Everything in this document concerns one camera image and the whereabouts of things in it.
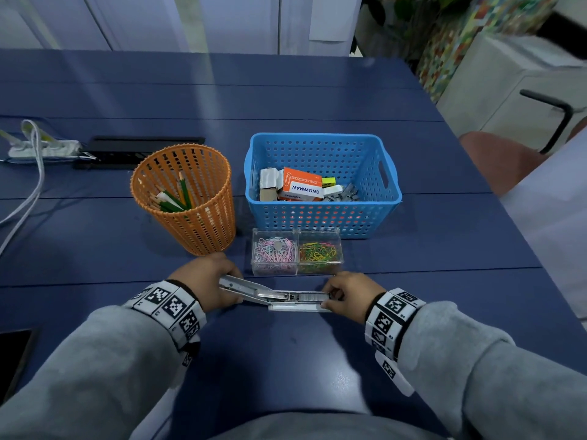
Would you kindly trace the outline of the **right marker-print wristband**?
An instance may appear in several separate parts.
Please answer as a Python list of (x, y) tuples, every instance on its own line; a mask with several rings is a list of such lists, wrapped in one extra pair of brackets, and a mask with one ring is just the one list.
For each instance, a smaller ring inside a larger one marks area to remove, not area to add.
[(378, 365), (400, 393), (407, 397), (415, 391), (402, 375), (397, 358), (408, 325), (425, 304), (425, 301), (401, 288), (388, 290), (372, 302), (364, 326), (365, 340), (376, 350)]

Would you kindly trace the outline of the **grey cabinet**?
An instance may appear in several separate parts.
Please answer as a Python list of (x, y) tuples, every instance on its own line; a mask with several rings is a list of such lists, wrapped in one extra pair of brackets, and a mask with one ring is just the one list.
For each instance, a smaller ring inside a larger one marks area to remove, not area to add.
[(587, 118), (587, 60), (537, 36), (479, 34), (436, 106), (457, 137), (483, 131), (540, 150), (564, 119), (564, 110), (523, 96), (545, 95), (574, 114), (553, 150)]

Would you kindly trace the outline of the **person's left forearm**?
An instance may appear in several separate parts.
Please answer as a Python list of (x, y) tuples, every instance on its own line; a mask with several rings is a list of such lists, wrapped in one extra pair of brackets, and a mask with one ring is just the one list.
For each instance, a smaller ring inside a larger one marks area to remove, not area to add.
[(0, 407), (0, 440), (129, 440), (200, 349), (128, 306), (92, 312)]

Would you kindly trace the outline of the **marker-print wristband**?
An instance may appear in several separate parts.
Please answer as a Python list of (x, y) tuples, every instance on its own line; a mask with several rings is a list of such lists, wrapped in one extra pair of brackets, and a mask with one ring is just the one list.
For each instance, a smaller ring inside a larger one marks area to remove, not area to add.
[(415, 391), (402, 375), (397, 358), (408, 325), (425, 304), (425, 301), (401, 288), (388, 290), (372, 302), (364, 326), (365, 340), (376, 350), (378, 365), (400, 393), (407, 397)]
[(165, 328), (182, 355), (182, 365), (189, 367), (200, 351), (199, 332), (207, 324), (207, 316), (186, 286), (159, 281), (144, 288), (123, 307), (142, 313)]

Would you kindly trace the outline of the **person's left hand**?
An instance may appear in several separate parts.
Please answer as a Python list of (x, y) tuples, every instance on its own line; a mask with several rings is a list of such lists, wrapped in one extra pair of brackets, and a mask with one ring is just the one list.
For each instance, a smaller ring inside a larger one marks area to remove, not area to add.
[(216, 308), (216, 253), (195, 258), (169, 275), (167, 281), (179, 281), (187, 286), (200, 302), (203, 312), (220, 310)]

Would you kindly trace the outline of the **orange mesh pencil cup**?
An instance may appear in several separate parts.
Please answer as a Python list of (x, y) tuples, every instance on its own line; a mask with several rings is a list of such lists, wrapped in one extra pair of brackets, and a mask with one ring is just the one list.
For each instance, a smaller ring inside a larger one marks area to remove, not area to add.
[[(151, 200), (152, 182), (175, 193), (178, 172), (184, 172), (193, 208), (163, 212)], [(184, 249), (197, 256), (226, 250), (236, 236), (231, 166), (222, 153), (206, 145), (184, 143), (165, 147), (134, 170), (130, 191)]]

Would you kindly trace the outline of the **blue perforated plastic basket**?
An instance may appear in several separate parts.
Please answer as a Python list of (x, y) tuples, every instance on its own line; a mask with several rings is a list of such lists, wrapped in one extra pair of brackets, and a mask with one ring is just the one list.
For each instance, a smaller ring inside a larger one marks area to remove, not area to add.
[(403, 200), (394, 162), (373, 134), (260, 132), (244, 175), (262, 230), (339, 228), (344, 239), (365, 239)]

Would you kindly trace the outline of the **orange paper clip box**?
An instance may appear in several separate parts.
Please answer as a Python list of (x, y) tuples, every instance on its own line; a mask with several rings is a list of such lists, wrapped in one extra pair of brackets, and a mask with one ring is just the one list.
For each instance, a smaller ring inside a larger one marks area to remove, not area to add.
[(297, 169), (283, 168), (279, 200), (314, 202), (324, 198), (322, 177)]

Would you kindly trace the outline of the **white power strip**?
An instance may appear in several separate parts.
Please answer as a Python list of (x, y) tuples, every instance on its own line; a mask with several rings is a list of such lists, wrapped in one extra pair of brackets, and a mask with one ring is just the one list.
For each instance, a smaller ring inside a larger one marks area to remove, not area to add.
[[(10, 144), (8, 157), (16, 160), (33, 160), (35, 150), (30, 141), (32, 128), (25, 128), (17, 134), (10, 134), (0, 130), (0, 140)], [(40, 153), (46, 159), (65, 159), (77, 157), (82, 151), (82, 145), (77, 140), (58, 140), (45, 131), (39, 129)]]

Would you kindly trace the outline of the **pile of silver binder clips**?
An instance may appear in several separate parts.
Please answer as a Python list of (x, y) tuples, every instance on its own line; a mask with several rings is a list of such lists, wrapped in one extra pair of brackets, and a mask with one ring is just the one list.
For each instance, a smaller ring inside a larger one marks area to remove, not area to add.
[(326, 199), (323, 198), (325, 202), (353, 202), (353, 201), (360, 201), (360, 197), (358, 194), (358, 189), (353, 184), (348, 184), (345, 187), (345, 190), (336, 196), (330, 196)]

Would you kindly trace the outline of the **black smartphone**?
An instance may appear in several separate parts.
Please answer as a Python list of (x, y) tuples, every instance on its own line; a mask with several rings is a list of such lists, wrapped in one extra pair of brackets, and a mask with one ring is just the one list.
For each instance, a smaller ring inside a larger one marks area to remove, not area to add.
[(35, 329), (0, 332), (0, 405), (15, 393), (33, 349)]

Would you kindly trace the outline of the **green potted plant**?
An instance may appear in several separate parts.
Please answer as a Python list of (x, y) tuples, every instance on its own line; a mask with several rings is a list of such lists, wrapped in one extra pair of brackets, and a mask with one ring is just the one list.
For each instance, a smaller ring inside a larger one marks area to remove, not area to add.
[(397, 57), (415, 64), (436, 26), (463, 14), (471, 1), (361, 0), (350, 55)]

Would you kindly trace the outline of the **silver metal stapler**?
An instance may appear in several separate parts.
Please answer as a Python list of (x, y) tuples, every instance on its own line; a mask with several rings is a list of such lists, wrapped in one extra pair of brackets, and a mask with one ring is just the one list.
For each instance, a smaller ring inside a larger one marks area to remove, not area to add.
[(261, 304), (270, 311), (328, 312), (321, 306), (330, 296), (328, 293), (302, 290), (274, 290), (261, 284), (224, 275), (219, 287), (240, 295), (244, 301)]

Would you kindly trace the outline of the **pile of pastel paper clips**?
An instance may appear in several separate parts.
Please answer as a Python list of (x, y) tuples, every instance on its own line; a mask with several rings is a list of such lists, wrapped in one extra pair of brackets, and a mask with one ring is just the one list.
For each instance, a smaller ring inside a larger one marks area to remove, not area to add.
[(297, 273), (297, 244), (287, 237), (259, 238), (253, 243), (251, 267), (254, 275)]

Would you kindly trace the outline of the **pile of bright paper clips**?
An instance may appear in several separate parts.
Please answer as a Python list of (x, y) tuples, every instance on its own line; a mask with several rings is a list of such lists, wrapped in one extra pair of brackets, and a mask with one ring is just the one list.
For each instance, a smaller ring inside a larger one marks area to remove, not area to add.
[(298, 272), (301, 274), (334, 274), (341, 267), (341, 255), (329, 242), (307, 242), (299, 248)]

